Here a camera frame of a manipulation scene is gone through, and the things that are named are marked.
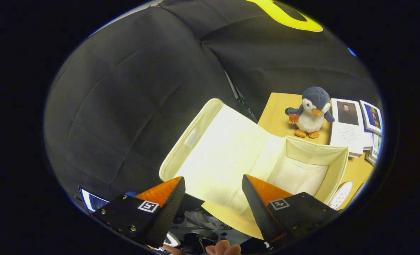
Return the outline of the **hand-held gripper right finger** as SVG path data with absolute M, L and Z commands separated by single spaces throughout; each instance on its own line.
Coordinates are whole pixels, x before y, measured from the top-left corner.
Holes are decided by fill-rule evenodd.
M 291 243 L 305 238 L 339 216 L 339 211 L 306 192 L 292 195 L 248 174 L 242 178 L 242 190 L 268 243 Z

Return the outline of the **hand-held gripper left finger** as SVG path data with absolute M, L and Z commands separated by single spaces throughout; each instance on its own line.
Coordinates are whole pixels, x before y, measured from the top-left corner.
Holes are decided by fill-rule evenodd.
M 120 195 L 90 218 L 139 245 L 159 248 L 182 203 L 185 179 L 178 176 L 134 197 Z

